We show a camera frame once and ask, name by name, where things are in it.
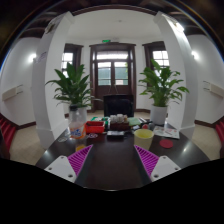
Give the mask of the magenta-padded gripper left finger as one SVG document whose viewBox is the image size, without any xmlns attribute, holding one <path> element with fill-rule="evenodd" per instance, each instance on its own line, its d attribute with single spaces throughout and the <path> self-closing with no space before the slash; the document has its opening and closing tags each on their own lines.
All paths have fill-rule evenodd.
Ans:
<svg viewBox="0 0 224 224">
<path fill-rule="evenodd" d="M 45 171 L 74 183 L 91 149 L 92 145 L 89 145 L 68 157 L 61 155 L 48 165 Z"/>
</svg>

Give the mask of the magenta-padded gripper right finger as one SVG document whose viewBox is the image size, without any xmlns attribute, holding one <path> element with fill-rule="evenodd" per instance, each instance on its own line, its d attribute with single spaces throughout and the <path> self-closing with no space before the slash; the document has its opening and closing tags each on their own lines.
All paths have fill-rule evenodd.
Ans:
<svg viewBox="0 0 224 224">
<path fill-rule="evenodd" d="M 152 152 L 137 145 L 135 145 L 135 149 L 152 182 L 180 170 L 180 167 L 165 155 L 158 157 Z"/>
</svg>

